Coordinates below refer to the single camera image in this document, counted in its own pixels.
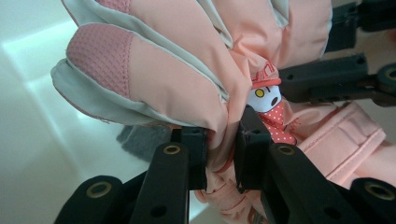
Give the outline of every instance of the cartoon eye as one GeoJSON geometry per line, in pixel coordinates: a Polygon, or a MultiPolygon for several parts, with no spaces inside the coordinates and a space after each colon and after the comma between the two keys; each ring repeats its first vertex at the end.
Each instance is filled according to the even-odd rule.
{"type": "Polygon", "coordinates": [[[262,98],[265,95],[265,92],[262,89],[257,89],[255,92],[257,97],[262,98]]]}

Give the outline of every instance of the glove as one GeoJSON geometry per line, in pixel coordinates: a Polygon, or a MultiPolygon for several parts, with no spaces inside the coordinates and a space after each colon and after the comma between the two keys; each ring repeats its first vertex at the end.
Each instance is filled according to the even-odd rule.
{"type": "Polygon", "coordinates": [[[207,128],[208,189],[197,195],[230,223],[263,215],[260,193],[233,186],[238,122],[251,91],[279,84],[277,67],[320,57],[331,1],[63,3],[79,28],[51,72],[56,90],[97,119],[207,128]]]}

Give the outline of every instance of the pink mesh patch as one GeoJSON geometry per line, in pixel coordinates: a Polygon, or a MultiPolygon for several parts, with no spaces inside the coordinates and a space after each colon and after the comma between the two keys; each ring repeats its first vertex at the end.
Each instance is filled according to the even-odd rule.
{"type": "Polygon", "coordinates": [[[131,0],[96,0],[100,5],[109,7],[123,13],[129,13],[129,3],[131,0]]]}
{"type": "Polygon", "coordinates": [[[101,86],[129,98],[128,62],[133,34],[106,24],[81,26],[67,58],[101,86]]]}

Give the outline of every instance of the cartoon character face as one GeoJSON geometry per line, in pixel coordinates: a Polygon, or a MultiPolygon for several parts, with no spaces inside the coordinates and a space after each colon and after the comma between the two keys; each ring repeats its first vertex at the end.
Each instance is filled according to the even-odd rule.
{"type": "Polygon", "coordinates": [[[247,104],[256,112],[268,112],[282,100],[278,86],[261,87],[250,91],[247,104]]]}

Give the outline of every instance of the gray cloth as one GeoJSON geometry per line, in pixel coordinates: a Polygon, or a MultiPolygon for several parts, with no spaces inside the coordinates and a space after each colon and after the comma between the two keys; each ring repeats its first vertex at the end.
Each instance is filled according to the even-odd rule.
{"type": "Polygon", "coordinates": [[[124,150],[137,158],[150,162],[155,149],[170,141],[171,130],[167,126],[125,126],[117,136],[124,150]]]}

